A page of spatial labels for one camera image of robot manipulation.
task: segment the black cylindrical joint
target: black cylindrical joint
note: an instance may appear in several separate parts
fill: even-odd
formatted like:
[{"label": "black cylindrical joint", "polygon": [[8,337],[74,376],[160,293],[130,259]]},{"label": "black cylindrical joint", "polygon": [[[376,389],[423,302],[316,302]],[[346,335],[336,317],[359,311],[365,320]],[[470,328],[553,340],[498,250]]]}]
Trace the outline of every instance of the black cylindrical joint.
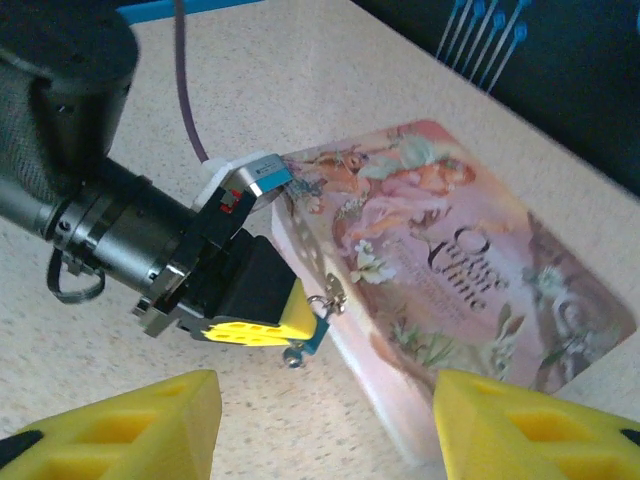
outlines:
[{"label": "black cylindrical joint", "polygon": [[143,292],[195,212],[107,159],[51,225],[57,248]]},{"label": "black cylindrical joint", "polygon": [[131,81],[132,74],[91,92],[35,82],[32,110],[50,161],[76,178],[90,174],[111,149]]}]

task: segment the metal screw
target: metal screw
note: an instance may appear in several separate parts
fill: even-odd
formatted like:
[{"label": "metal screw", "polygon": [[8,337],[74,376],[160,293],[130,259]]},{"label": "metal screw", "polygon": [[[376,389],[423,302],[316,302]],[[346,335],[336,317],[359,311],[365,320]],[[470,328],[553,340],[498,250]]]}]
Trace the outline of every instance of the metal screw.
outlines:
[{"label": "metal screw", "polygon": [[284,359],[285,365],[289,368],[300,368],[304,363],[302,352],[295,348],[285,349],[282,358]]}]

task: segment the metal ring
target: metal ring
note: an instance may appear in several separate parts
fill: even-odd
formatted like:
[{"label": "metal ring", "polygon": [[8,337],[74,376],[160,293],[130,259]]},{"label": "metal ring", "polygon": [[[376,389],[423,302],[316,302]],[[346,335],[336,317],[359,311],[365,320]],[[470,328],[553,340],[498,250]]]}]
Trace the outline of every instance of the metal ring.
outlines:
[{"label": "metal ring", "polygon": [[335,313],[335,305],[331,303],[331,301],[327,297],[323,297],[322,295],[313,295],[307,298],[307,303],[312,305],[316,302],[320,302],[322,304],[322,308],[325,310],[324,315],[318,315],[323,320],[328,321],[329,317]]}]

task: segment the cable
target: cable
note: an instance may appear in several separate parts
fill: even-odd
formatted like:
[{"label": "cable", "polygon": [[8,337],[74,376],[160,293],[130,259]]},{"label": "cable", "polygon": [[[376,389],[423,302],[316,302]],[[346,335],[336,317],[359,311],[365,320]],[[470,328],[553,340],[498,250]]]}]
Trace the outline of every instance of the cable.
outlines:
[{"label": "cable", "polygon": [[178,84],[178,100],[180,101],[180,111],[182,120],[187,130],[187,135],[193,146],[193,150],[200,162],[206,162],[209,157],[200,141],[191,104],[189,103],[189,91],[187,89],[187,67],[186,67],[186,11],[184,0],[174,0],[175,6],[175,55],[176,55],[176,83]]},{"label": "cable", "polygon": [[63,292],[60,289],[62,255],[62,250],[57,248],[53,249],[51,259],[49,260],[49,267],[47,268],[47,287],[49,288],[49,291],[66,305],[78,305],[97,298],[104,291],[104,287],[106,285],[104,270],[99,268],[93,272],[93,275],[98,277],[98,282],[93,284],[91,287],[75,292]]}]

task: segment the black strap loop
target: black strap loop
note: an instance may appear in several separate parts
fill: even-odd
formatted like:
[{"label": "black strap loop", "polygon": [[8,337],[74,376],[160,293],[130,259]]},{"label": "black strap loop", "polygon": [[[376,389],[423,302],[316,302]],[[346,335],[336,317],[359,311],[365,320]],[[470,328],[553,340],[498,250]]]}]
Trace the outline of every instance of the black strap loop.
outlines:
[{"label": "black strap loop", "polygon": [[62,250],[53,249],[49,267],[47,268],[47,287],[53,295],[66,305],[77,305],[93,300],[104,291],[106,278],[102,269],[94,270],[94,275],[98,277],[98,282],[84,290],[75,292],[63,292],[60,290],[60,275],[62,273]]}]

